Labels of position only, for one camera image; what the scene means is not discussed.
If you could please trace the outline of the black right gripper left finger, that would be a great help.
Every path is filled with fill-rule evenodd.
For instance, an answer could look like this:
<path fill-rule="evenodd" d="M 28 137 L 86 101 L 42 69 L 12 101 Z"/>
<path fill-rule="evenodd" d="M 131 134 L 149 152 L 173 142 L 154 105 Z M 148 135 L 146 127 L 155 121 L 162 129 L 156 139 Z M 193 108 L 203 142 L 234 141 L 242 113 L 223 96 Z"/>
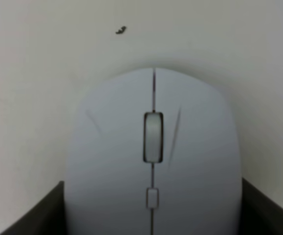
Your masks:
<path fill-rule="evenodd" d="M 66 235 L 64 182 L 60 181 L 37 205 L 1 235 Z"/>

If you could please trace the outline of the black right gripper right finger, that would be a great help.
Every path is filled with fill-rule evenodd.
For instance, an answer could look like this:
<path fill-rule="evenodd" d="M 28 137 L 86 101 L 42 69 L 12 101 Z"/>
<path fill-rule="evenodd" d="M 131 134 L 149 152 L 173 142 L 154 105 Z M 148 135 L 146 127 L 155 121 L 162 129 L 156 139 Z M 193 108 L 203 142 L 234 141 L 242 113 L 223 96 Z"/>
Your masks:
<path fill-rule="evenodd" d="M 239 235 L 283 235 L 283 208 L 242 180 Z"/>

